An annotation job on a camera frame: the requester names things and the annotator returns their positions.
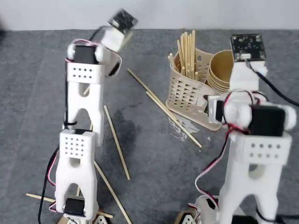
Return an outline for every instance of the wooden chopstick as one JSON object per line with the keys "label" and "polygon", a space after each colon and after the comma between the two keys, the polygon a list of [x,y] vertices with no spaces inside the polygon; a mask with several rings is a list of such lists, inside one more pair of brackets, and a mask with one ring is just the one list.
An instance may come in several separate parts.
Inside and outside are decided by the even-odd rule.
{"label": "wooden chopstick", "polygon": [[183,56],[183,64],[185,65],[185,43],[184,43],[184,34],[181,35],[181,49]]}
{"label": "wooden chopstick", "polygon": [[[170,119],[172,119],[168,110],[164,109],[164,107],[148,91],[146,92],[146,94],[168,115],[168,117],[170,117]],[[181,123],[178,122],[178,120],[172,120],[194,141],[196,145],[198,145],[200,148],[202,147],[202,145],[182,126]]]}
{"label": "wooden chopstick", "polygon": [[114,137],[114,141],[116,143],[116,147],[117,147],[118,153],[119,153],[120,158],[121,158],[122,166],[123,166],[123,168],[125,170],[127,179],[130,180],[130,175],[129,175],[129,172],[128,172],[128,169],[127,169],[127,165],[126,165],[125,159],[123,158],[123,155],[122,155],[121,146],[120,146],[120,144],[118,142],[118,139],[117,139],[117,136],[116,136],[116,132],[115,132],[115,129],[114,129],[114,126],[113,126],[113,123],[112,123],[112,120],[111,120],[111,117],[110,117],[110,114],[109,114],[109,111],[108,111],[108,108],[107,108],[106,105],[104,105],[104,109],[105,109],[105,112],[106,112],[106,115],[107,115],[107,118],[108,118],[108,122],[110,124],[110,128],[111,128],[111,131],[112,131],[112,134],[113,134],[113,137]]}
{"label": "wooden chopstick", "polygon": [[106,186],[108,187],[108,189],[109,189],[110,193],[112,194],[114,200],[116,201],[118,207],[121,209],[121,212],[122,212],[122,214],[124,215],[124,217],[125,217],[127,223],[132,224],[132,222],[131,222],[129,216],[127,215],[125,209],[123,208],[123,206],[122,206],[120,200],[119,200],[118,197],[116,196],[116,194],[115,194],[113,188],[111,187],[110,183],[108,182],[107,178],[105,177],[103,171],[101,170],[101,168],[99,167],[99,165],[97,164],[96,161],[94,161],[94,165],[95,165],[96,169],[98,170],[99,174],[101,175],[102,179],[104,180]]}
{"label": "wooden chopstick", "polygon": [[183,59],[183,52],[181,49],[181,45],[179,43],[179,40],[177,40],[177,44],[178,44],[178,55],[179,55],[179,61],[181,62],[181,68],[185,66],[184,64],[184,59]]}
{"label": "wooden chopstick", "polygon": [[184,50],[185,50],[185,68],[187,70],[187,64],[188,64],[188,34],[187,32],[184,32]]}
{"label": "wooden chopstick", "polygon": [[[133,76],[137,80],[137,82],[139,82],[156,99],[156,101],[158,101],[162,105],[164,109],[168,110],[168,108],[160,101],[160,99],[152,92],[152,90],[150,90],[149,87],[147,87],[147,85],[144,84],[144,82],[141,81],[141,79],[137,75],[135,75],[135,73],[131,69],[128,68],[127,71],[131,76]],[[171,112],[170,112],[170,116],[174,120],[177,120],[177,118]]]}
{"label": "wooden chopstick", "polygon": [[181,69],[181,75],[186,76],[185,67],[182,67],[182,69]]}
{"label": "wooden chopstick", "polygon": [[[42,196],[40,196],[40,195],[34,195],[34,194],[30,194],[30,193],[27,193],[26,195],[29,196],[29,197],[39,199],[39,200],[41,200],[41,198],[42,198]],[[46,201],[46,202],[51,202],[51,203],[55,202],[55,199],[49,198],[49,197],[44,197],[43,200]],[[100,216],[105,216],[107,218],[113,218],[113,215],[102,212],[102,211],[98,211],[97,214],[100,215]]]}
{"label": "wooden chopstick", "polygon": [[169,53],[169,55],[168,55],[167,58],[168,58],[168,60],[169,60],[169,62],[170,62],[170,64],[171,64],[172,68],[173,68],[175,71],[177,71],[178,69],[177,69],[177,67],[176,67],[176,65],[175,65],[175,63],[174,63],[173,54],[172,54],[172,53]]}

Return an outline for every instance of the gray fabric surface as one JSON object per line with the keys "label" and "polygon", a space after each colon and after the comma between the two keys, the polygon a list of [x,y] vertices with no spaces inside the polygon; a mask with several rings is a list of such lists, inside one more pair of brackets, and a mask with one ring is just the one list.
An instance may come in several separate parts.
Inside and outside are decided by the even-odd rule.
{"label": "gray fabric surface", "polygon": [[[123,171],[113,136],[105,118],[104,144],[96,160],[110,181],[133,223],[171,224],[188,202],[199,196],[194,179],[220,151],[224,131],[211,132],[195,125],[194,136],[202,152],[190,140],[180,141],[167,116],[148,98],[145,90],[126,72],[131,68],[162,100],[167,98],[167,53],[176,51],[182,30],[136,30],[121,53],[119,76],[108,79],[104,103],[108,106],[129,169]],[[202,30],[196,46],[207,52],[228,49],[231,33],[252,31]],[[259,31],[267,53],[268,78],[286,95],[299,101],[299,31]],[[87,38],[91,31],[7,32],[0,38],[0,223],[37,223],[39,200],[25,196],[41,194],[50,155],[59,138],[64,111],[64,57],[74,38]],[[268,97],[284,103],[264,84]],[[86,114],[79,126],[88,127]],[[291,131],[292,152],[284,168],[278,199],[279,212],[297,213],[299,128]],[[227,155],[201,185],[218,194],[224,181]],[[46,196],[54,197],[48,185]],[[104,182],[98,176],[98,203],[114,214],[112,223],[126,223]],[[58,214],[44,203],[42,223],[55,223]],[[254,214],[255,202],[242,203]]]}

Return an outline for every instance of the wire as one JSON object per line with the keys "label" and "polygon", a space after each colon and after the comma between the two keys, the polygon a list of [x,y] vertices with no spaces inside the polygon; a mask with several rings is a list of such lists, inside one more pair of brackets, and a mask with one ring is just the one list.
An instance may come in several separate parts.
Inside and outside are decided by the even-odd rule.
{"label": "wire", "polygon": [[89,37],[89,41],[93,41],[94,37],[98,34],[98,32],[100,32],[103,29],[107,29],[109,26],[100,26],[99,28],[97,28],[93,34]]}
{"label": "wire", "polygon": [[288,98],[286,95],[284,95],[283,93],[281,93],[281,91],[279,91],[275,85],[273,85],[265,76],[263,76],[261,73],[259,73],[258,71],[255,71],[250,62],[248,60],[245,60],[246,61],[246,65],[248,68],[250,68],[254,73],[257,74],[257,76],[263,80],[277,95],[279,95],[282,99],[284,99],[285,101],[289,102],[290,104],[294,105],[294,106],[297,106],[299,107],[299,103]]}
{"label": "wire", "polygon": [[188,206],[189,206],[190,208],[197,209],[196,204],[188,203]]}
{"label": "wire", "polygon": [[78,224],[74,219],[69,218],[74,224]]}
{"label": "wire", "polygon": [[52,162],[52,164],[51,164],[51,166],[50,166],[50,169],[49,169],[49,171],[48,171],[48,174],[47,174],[48,181],[49,181],[49,183],[50,183],[51,185],[53,185],[53,186],[56,186],[56,184],[55,184],[54,181],[51,180],[50,174],[51,174],[51,170],[52,170],[52,168],[53,168],[53,165],[54,165],[54,163],[55,163],[56,158],[57,158],[57,154],[55,155],[55,158],[54,158],[54,160],[53,160],[53,162]]}
{"label": "wire", "polygon": [[65,69],[65,76],[64,76],[64,128],[68,129],[68,125],[75,125],[77,122],[69,123],[69,103],[68,103],[68,97],[69,97],[69,88],[68,88],[68,81],[67,81],[67,63],[71,62],[68,58],[66,58],[64,63],[64,69]]}
{"label": "wire", "polygon": [[223,114],[223,119],[224,119],[224,124],[228,124],[227,121],[226,121],[226,118],[225,118],[225,114],[224,114],[224,107],[226,105],[226,103],[228,102],[228,99],[230,98],[230,96],[234,93],[234,92],[245,92],[249,95],[250,97],[250,100],[251,100],[251,104],[253,105],[254,104],[254,96],[252,95],[251,92],[247,91],[247,90],[238,90],[238,89],[235,89],[235,90],[232,90],[231,92],[228,93],[228,95],[226,96],[224,102],[223,102],[223,106],[222,106],[222,114]]}
{"label": "wire", "polygon": [[41,198],[41,201],[40,201],[40,204],[39,204],[38,217],[37,217],[37,220],[38,220],[39,224],[41,224],[41,214],[42,214],[42,208],[43,208],[43,199],[45,197],[45,192],[46,192],[46,187],[47,187],[47,173],[49,172],[51,164],[52,164],[53,160],[55,159],[58,150],[59,150],[59,144],[56,147],[55,151],[53,152],[53,154],[52,154],[52,156],[51,156],[51,158],[49,160],[49,163],[47,165],[47,169],[46,169],[46,173],[45,173],[45,178],[44,178],[44,181],[43,181],[42,198]]}
{"label": "wire", "polygon": [[52,212],[57,212],[56,209],[53,209],[52,207],[56,205],[56,201],[55,202],[52,202],[49,206],[49,210],[52,211]]}
{"label": "wire", "polygon": [[222,146],[222,149],[221,149],[221,152],[220,154],[215,158],[213,159],[209,165],[207,165],[207,167],[196,177],[195,179],[195,187],[196,189],[202,193],[203,195],[206,195],[212,202],[213,204],[215,205],[215,207],[217,208],[217,210],[219,210],[219,207],[218,207],[218,203],[215,199],[214,196],[212,196],[211,194],[209,194],[207,191],[204,191],[203,189],[201,189],[198,185],[197,185],[197,181],[202,178],[205,174],[207,174],[222,158],[223,158],[223,155],[224,155],[224,152],[225,152],[225,148],[226,148],[226,145],[227,145],[227,141],[228,141],[228,136],[229,134],[233,131],[233,129],[229,129],[229,131],[227,132],[226,134],[226,137],[225,137],[225,141],[224,141],[224,144]]}
{"label": "wire", "polygon": [[275,217],[275,220],[269,220],[269,219],[266,219],[265,217],[263,217],[258,209],[256,209],[256,213],[262,220],[269,222],[269,223],[286,224],[284,219],[299,220],[299,215],[277,214]]}
{"label": "wire", "polygon": [[263,96],[266,99],[266,101],[269,102],[269,99],[268,99],[268,97],[265,94],[263,94],[263,93],[261,93],[259,91],[252,91],[252,93],[253,94],[259,94],[259,95]]}

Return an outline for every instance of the bamboo stick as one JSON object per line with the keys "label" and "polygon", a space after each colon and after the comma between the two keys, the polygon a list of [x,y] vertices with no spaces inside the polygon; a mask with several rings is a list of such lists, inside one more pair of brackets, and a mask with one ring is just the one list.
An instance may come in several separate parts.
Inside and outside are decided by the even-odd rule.
{"label": "bamboo stick", "polygon": [[127,179],[130,180],[130,175],[129,175],[129,172],[128,172],[128,169],[127,169],[127,165],[126,165],[125,159],[123,158],[123,155],[122,155],[121,146],[120,146],[120,144],[118,142],[118,139],[117,139],[117,136],[116,136],[116,132],[115,132],[115,129],[114,129],[114,126],[113,126],[113,123],[112,123],[112,120],[111,120],[111,117],[110,117],[110,114],[109,114],[109,111],[108,111],[108,108],[107,108],[106,105],[104,105],[104,109],[105,109],[105,112],[106,112],[106,115],[107,115],[107,118],[108,118],[108,122],[110,124],[110,128],[111,128],[111,131],[112,131],[115,143],[116,143],[116,147],[117,147],[118,153],[119,153],[120,158],[121,158],[122,166],[123,166],[123,168],[125,170]]}
{"label": "bamboo stick", "polygon": [[[128,73],[130,73],[131,76],[133,76],[137,80],[137,82],[139,82],[156,99],[156,101],[158,101],[161,104],[161,106],[164,109],[166,109],[167,111],[169,111],[168,108],[160,101],[160,99],[152,92],[152,90],[150,90],[149,87],[147,87],[147,85],[144,84],[144,82],[141,81],[141,79],[137,75],[135,75],[134,72],[131,69],[127,68],[127,71],[128,71]],[[177,118],[171,112],[170,112],[170,116],[174,120],[177,120]]]}
{"label": "bamboo stick", "polygon": [[[171,116],[169,115],[169,112],[167,110],[165,110],[160,105],[160,103],[149,92],[146,92],[146,94],[171,118]],[[176,123],[177,126],[179,126],[182,129],[183,132],[185,132],[194,141],[194,143],[196,145],[198,145],[200,148],[202,147],[202,145],[182,126],[181,123],[179,123],[177,120],[173,120],[173,121],[174,121],[174,123]]]}
{"label": "bamboo stick", "polygon": [[[30,194],[30,193],[27,193],[26,195],[29,196],[29,197],[39,199],[39,200],[41,200],[41,198],[42,198],[42,196],[40,196],[40,195],[34,195],[34,194]],[[51,202],[51,203],[55,202],[55,199],[49,198],[49,197],[44,197],[43,200],[46,201],[46,202]],[[98,211],[97,214],[100,215],[100,216],[105,216],[107,218],[113,218],[114,217],[113,215],[102,212],[102,211]]]}
{"label": "bamboo stick", "polygon": [[184,34],[181,35],[181,49],[182,49],[182,56],[185,65],[185,43],[184,43]]}
{"label": "bamboo stick", "polygon": [[107,187],[108,187],[109,191],[111,192],[111,194],[112,194],[114,200],[116,201],[118,207],[121,209],[121,212],[123,213],[123,215],[124,215],[124,217],[125,217],[127,223],[132,224],[132,222],[131,222],[129,216],[127,215],[125,209],[123,208],[123,206],[122,206],[120,200],[119,200],[118,197],[116,196],[114,190],[112,189],[110,183],[108,182],[107,178],[105,177],[104,173],[102,172],[101,168],[99,167],[99,165],[97,164],[96,161],[94,161],[94,165],[95,165],[96,169],[98,170],[99,174],[101,175],[102,179],[104,180],[105,184],[107,185]]}
{"label": "bamboo stick", "polygon": [[179,40],[177,40],[177,44],[178,44],[178,55],[179,55],[179,60],[181,62],[181,68],[185,66],[185,63],[184,63],[184,59],[183,59],[183,52],[182,52],[182,49],[181,49],[181,45],[179,43]]}

